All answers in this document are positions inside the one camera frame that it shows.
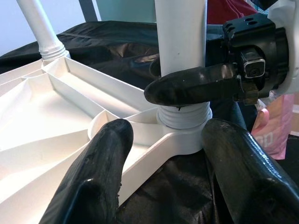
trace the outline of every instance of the white tube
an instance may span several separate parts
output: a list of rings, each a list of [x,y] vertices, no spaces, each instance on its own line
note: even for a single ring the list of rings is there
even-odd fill
[[[39,0],[17,0],[39,46],[44,60],[55,60],[68,55],[58,40]]]
[[[206,0],[155,0],[155,4],[162,76],[198,66],[204,67]],[[180,110],[161,107],[158,118],[166,126],[175,129],[193,128],[210,118],[209,103],[191,107]]]

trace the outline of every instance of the robotic arm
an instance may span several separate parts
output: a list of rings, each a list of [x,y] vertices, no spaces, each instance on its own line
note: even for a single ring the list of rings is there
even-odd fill
[[[270,7],[228,21],[213,40],[214,64],[182,70],[151,83],[144,92],[154,104],[182,107],[233,97],[247,105],[259,98],[299,91],[299,0],[253,2]]]

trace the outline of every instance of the black fabric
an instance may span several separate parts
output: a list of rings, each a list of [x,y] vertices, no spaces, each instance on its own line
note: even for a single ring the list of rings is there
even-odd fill
[[[221,36],[219,26],[207,27],[207,39]],[[75,26],[58,38],[72,59],[115,78],[144,89],[156,77],[150,64],[158,57],[155,24],[129,22],[87,22]],[[215,56],[207,52],[207,63]],[[0,57],[0,73],[40,58],[37,43],[28,44]],[[255,114],[231,99],[211,102],[214,118],[245,127],[242,114]],[[246,125],[255,120],[251,116]],[[213,169],[205,153],[169,159],[120,208],[118,224],[232,224]]]

